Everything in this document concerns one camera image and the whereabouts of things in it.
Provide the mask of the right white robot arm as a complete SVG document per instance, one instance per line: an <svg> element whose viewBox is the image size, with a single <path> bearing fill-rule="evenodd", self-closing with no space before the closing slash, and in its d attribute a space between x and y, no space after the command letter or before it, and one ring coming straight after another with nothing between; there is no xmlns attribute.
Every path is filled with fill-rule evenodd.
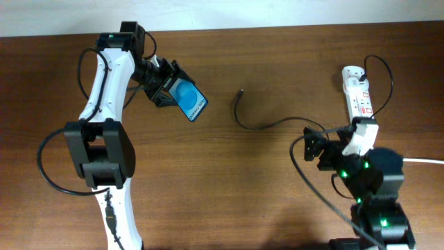
<svg viewBox="0 0 444 250"><path fill-rule="evenodd" d="M315 131L308 126L301 137L305 143L304 159L318 158L318 169L340 178L355 201L347 217L307 177L303 178L356 235L331 239L325 249L415 249L411 225L398 203L404 182L403 157L391 149L373 147L375 124L354 123L333 131L338 140L327 138L329 130Z"/></svg>

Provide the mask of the blue Galaxy smartphone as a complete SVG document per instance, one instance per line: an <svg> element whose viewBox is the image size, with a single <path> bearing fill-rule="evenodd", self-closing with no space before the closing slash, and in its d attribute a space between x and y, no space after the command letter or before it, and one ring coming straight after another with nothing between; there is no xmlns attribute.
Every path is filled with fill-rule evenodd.
<svg viewBox="0 0 444 250"><path fill-rule="evenodd" d="M170 88L169 94L190 122L195 122L208 105L208 100L202 92L185 79L178 78Z"/></svg>

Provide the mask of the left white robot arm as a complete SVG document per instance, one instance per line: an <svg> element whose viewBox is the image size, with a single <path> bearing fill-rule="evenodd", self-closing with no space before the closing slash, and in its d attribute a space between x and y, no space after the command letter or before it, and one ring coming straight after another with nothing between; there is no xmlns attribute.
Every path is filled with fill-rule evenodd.
<svg viewBox="0 0 444 250"><path fill-rule="evenodd" d="M136 81L156 107L177 106L194 122L208 100L177 61L144 56L148 33L137 22L122 22L119 32L102 33L93 51L96 76L87 105L64 136L77 175L95 196L109 249L143 249L131 199L135 149L122 125L125 95Z"/></svg>

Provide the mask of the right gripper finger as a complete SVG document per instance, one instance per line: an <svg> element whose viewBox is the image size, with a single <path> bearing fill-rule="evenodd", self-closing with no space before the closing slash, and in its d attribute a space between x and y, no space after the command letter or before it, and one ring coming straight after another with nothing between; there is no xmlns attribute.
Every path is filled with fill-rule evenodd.
<svg viewBox="0 0 444 250"><path fill-rule="evenodd" d="M304 139L316 139L316 140L326 140L327 138L323 135L323 131L316 131L313 128L306 126L303 129Z"/></svg>
<svg viewBox="0 0 444 250"><path fill-rule="evenodd" d="M324 147L324 139L305 139L304 160L312 161L318 157Z"/></svg>

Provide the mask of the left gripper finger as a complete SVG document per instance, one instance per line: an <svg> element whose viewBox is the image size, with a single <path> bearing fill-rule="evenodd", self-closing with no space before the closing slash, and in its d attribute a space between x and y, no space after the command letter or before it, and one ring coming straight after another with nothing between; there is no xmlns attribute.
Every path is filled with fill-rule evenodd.
<svg viewBox="0 0 444 250"><path fill-rule="evenodd" d="M163 91L157 93L154 99L154 104L157 107L178 106L178 103Z"/></svg>
<svg viewBox="0 0 444 250"><path fill-rule="evenodd" d="M192 83L193 85L195 84L195 80L185 72L185 70L176 60L173 60L171 64L173 65L173 78L175 80L182 79Z"/></svg>

